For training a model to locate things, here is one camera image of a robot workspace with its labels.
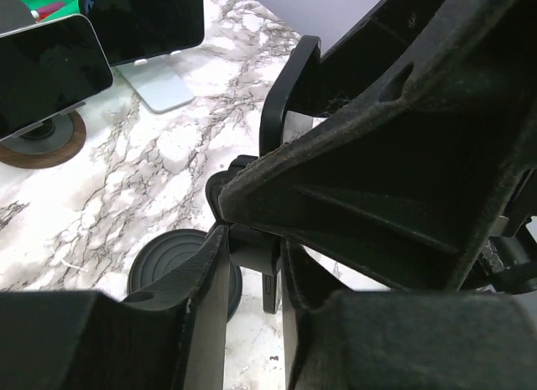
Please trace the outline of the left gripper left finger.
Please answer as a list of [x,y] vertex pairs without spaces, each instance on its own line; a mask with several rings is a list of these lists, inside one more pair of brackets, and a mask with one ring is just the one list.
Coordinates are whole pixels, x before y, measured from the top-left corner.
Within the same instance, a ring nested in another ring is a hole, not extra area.
[[230,269],[191,298],[140,302],[99,291],[4,292],[4,389],[220,389]]

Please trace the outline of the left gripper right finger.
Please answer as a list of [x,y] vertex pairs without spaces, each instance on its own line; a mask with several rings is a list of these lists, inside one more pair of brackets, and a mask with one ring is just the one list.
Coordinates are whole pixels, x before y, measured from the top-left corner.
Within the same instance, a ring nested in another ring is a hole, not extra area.
[[533,389],[536,322],[516,299],[354,291],[281,243],[289,389]]

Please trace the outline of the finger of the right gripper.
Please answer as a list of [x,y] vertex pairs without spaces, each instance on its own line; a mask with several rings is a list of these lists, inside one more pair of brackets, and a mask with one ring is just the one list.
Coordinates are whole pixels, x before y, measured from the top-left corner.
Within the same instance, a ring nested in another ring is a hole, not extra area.
[[445,0],[372,85],[220,194],[398,289],[458,289],[536,166],[536,0]]
[[408,49],[445,0],[380,0],[321,56],[316,114],[359,96]]

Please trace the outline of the black phone stand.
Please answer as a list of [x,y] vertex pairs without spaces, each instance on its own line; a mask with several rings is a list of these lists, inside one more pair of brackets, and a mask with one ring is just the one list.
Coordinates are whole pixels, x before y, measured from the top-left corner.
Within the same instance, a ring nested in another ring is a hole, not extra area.
[[255,156],[240,155],[230,166],[212,175],[206,182],[206,199],[215,222],[208,232],[178,229],[156,236],[135,257],[127,281],[127,302],[146,301],[158,292],[191,298],[197,290],[207,294],[217,264],[230,269],[229,284],[222,289],[227,295],[227,317],[232,318],[242,297],[240,268],[262,274],[263,311],[275,314],[279,306],[278,273],[280,240],[240,223],[224,219],[219,205],[223,187],[251,165]]

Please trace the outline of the black phone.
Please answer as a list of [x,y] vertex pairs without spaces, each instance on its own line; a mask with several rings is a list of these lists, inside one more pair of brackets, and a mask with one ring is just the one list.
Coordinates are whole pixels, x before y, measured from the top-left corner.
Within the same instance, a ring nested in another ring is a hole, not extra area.
[[258,152],[261,156],[284,141],[288,112],[314,116],[321,104],[321,39],[305,35],[270,88],[263,104],[259,126]]

